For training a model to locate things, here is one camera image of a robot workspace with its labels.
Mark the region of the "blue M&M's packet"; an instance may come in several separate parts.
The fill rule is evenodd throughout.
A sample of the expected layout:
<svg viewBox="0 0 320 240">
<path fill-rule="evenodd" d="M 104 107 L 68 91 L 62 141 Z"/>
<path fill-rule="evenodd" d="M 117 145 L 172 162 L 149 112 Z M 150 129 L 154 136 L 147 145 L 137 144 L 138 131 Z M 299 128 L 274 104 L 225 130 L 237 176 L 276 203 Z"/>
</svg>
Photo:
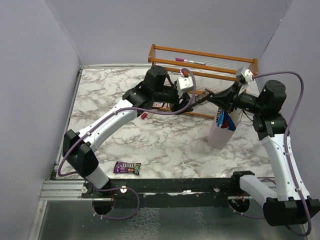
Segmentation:
<svg viewBox="0 0 320 240">
<path fill-rule="evenodd" d="M 222 110 L 221 108 L 218 108 L 216 113 L 216 126 L 218 128 L 221 128 L 223 126 L 224 116 L 225 116 L 225 111 Z"/>
</svg>

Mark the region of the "brown chocolate bar wrapper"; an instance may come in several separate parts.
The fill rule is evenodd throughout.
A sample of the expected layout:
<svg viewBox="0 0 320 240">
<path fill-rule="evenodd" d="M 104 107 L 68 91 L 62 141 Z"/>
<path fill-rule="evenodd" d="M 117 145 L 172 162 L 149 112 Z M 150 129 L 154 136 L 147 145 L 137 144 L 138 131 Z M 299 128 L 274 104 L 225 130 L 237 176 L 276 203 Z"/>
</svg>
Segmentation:
<svg viewBox="0 0 320 240">
<path fill-rule="evenodd" d="M 200 104 L 205 102 L 209 97 L 212 97 L 214 95 L 214 93 L 212 91 L 210 91 L 209 89 L 205 89 L 204 92 L 198 94 L 197 96 L 195 96 L 194 98 L 194 102 L 196 104 Z"/>
</svg>

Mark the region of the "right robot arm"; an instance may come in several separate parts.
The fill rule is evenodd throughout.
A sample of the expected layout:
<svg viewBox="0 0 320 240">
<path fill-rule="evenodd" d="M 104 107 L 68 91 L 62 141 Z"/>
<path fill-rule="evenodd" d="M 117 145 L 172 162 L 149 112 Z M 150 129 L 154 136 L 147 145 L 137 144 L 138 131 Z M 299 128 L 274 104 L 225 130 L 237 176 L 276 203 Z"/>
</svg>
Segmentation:
<svg viewBox="0 0 320 240">
<path fill-rule="evenodd" d="M 209 97 L 208 101 L 230 113 L 240 109 L 253 114 L 253 127 L 264 146 L 273 171 L 276 190 L 263 184 L 251 171 L 236 171 L 229 189 L 236 195 L 253 197 L 263 208 L 270 226 L 303 225 L 320 211 L 319 199 L 313 199 L 299 174 L 288 124 L 280 114 L 286 100 L 286 87 L 277 80 L 265 83 L 259 96 L 240 92 L 240 82 Z"/>
</svg>

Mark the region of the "blue Burts chips bag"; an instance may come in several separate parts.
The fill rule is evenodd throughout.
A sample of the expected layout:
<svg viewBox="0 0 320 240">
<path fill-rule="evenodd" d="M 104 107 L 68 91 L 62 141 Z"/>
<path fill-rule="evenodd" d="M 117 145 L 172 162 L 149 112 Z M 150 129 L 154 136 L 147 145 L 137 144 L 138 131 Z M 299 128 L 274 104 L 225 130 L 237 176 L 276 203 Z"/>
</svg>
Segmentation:
<svg viewBox="0 0 320 240">
<path fill-rule="evenodd" d="M 234 121 L 232 120 L 231 116 L 227 113 L 224 112 L 223 114 L 223 121 L 222 121 L 222 129 L 227 129 L 230 131 L 235 131 L 236 130 L 236 125 Z"/>
</svg>

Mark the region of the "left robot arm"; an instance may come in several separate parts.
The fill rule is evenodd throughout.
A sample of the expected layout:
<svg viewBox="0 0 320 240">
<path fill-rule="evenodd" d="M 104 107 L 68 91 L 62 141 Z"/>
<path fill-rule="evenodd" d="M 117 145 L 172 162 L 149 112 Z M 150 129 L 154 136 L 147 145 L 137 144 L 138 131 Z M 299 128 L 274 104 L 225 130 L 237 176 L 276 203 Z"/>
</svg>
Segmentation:
<svg viewBox="0 0 320 240">
<path fill-rule="evenodd" d="M 68 162 L 86 181 L 93 185 L 97 196 L 106 197 L 111 190 L 109 177 L 99 166 L 96 150 L 119 128 L 139 117 L 142 113 L 155 114 L 154 103 L 170 105 L 166 115 L 179 115 L 191 112 L 191 103 L 196 91 L 196 79 L 187 68 L 180 70 L 180 76 L 169 86 L 166 68 L 154 65 L 145 74 L 143 81 L 127 90 L 121 100 L 102 117 L 78 132 L 69 129 L 63 136 L 63 162 Z"/>
</svg>

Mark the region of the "purple M&M's packet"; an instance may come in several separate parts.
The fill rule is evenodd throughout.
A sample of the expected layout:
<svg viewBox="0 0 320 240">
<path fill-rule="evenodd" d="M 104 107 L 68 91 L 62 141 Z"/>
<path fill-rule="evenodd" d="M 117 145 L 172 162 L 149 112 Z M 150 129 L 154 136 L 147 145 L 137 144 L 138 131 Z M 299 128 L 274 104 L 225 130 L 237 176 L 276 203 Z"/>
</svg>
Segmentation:
<svg viewBox="0 0 320 240">
<path fill-rule="evenodd" d="M 129 163 L 129 162 L 117 161 L 115 163 L 113 173 L 114 174 L 133 173 L 139 176 L 140 168 L 141 168 L 141 163 Z"/>
</svg>

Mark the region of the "white paper bag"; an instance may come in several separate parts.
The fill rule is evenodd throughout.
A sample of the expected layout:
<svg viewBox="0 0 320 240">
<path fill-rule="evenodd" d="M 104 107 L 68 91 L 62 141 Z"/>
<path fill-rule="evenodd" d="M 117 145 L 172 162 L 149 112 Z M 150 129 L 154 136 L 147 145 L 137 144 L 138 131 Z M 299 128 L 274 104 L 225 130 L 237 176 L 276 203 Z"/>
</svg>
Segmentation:
<svg viewBox="0 0 320 240">
<path fill-rule="evenodd" d="M 242 111 L 240 109 L 236 109 L 228 114 L 232 118 L 237 129 L 242 117 Z M 215 119 L 211 126 L 209 137 L 207 138 L 207 144 L 210 147 L 222 150 L 226 146 L 228 141 L 231 139 L 235 131 L 231 131 L 222 127 L 217 127 Z"/>
</svg>

